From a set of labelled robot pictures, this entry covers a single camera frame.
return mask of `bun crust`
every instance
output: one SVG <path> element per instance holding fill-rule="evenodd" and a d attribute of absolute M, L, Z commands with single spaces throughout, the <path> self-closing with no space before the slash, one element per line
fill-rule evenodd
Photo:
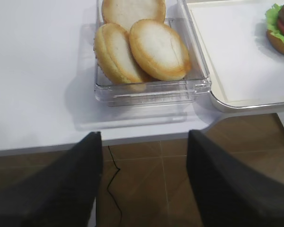
<path fill-rule="evenodd" d="M 121 26 L 101 26 L 95 35 L 94 51 L 100 68 L 114 84 L 152 81 L 134 60 L 128 33 Z"/>
<path fill-rule="evenodd" d="M 267 30 L 266 35 L 268 37 L 268 40 L 270 41 L 271 45 L 279 51 L 281 54 L 284 54 L 284 43 L 282 40 L 278 39 L 277 37 L 273 36 L 271 34 L 272 31 Z"/>
<path fill-rule="evenodd" d="M 103 0 L 102 17 L 106 23 L 116 23 L 128 32 L 141 19 L 163 23 L 165 0 Z"/>
<path fill-rule="evenodd" d="M 179 80 L 191 70 L 187 48 L 168 25 L 140 20 L 132 26 L 129 42 L 138 64 L 156 79 Z"/>

